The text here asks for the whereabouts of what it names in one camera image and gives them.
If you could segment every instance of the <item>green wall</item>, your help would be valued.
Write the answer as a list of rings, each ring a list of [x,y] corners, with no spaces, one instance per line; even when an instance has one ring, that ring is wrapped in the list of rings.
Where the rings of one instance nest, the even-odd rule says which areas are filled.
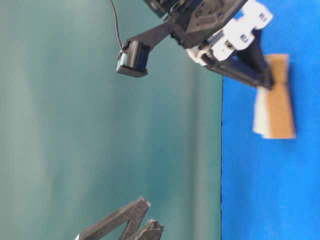
[[[115,5],[122,41],[161,23]],[[0,1],[1,239],[73,240],[139,196],[164,240],[220,239],[222,78],[170,38],[116,74],[113,24],[108,0]]]

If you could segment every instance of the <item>blue surface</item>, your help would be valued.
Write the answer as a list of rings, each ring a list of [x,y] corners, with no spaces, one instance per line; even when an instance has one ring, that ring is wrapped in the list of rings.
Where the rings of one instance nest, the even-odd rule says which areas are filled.
[[[266,54],[290,54],[297,138],[252,132],[256,90],[224,80],[222,239],[320,238],[320,1],[264,0]]]

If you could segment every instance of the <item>brown cardboard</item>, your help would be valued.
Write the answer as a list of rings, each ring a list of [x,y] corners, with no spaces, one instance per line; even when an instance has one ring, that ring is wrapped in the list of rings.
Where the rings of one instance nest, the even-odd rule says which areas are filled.
[[[266,96],[269,117],[270,138],[293,139],[296,130],[292,105],[288,91],[288,58],[286,54],[266,56],[275,81],[272,90]]]

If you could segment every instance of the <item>black 3d-printed part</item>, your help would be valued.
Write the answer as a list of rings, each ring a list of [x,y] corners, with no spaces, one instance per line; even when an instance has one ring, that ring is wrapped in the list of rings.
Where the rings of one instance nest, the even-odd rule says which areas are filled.
[[[168,24],[163,23],[128,39],[124,45],[124,52],[121,53],[121,56],[124,55],[126,58],[117,68],[117,72],[135,78],[147,75],[146,66],[149,53],[171,32]]]
[[[102,219],[101,221],[93,224],[87,228],[85,228],[79,235],[79,240],[99,240],[103,238],[105,235],[119,227],[120,225],[127,222],[127,225],[120,237],[119,240],[138,240],[140,239],[139,236],[133,237],[134,234],[138,231],[138,228],[146,215],[149,209],[149,203],[144,200],[143,198],[139,198],[137,201],[120,208],[115,213],[111,214],[110,216]],[[159,236],[159,224],[154,223],[152,225],[147,225],[143,228],[139,233],[146,234],[144,232],[153,231],[155,230],[155,235]],[[146,238],[146,240],[158,240],[160,238]]]
[[[159,240],[164,231],[164,226],[157,221],[150,220],[140,231],[133,234],[127,240]]]
[[[165,22],[185,49],[200,45],[222,29],[248,0],[180,0]]]
[[[143,0],[148,6],[162,18],[179,0]]]

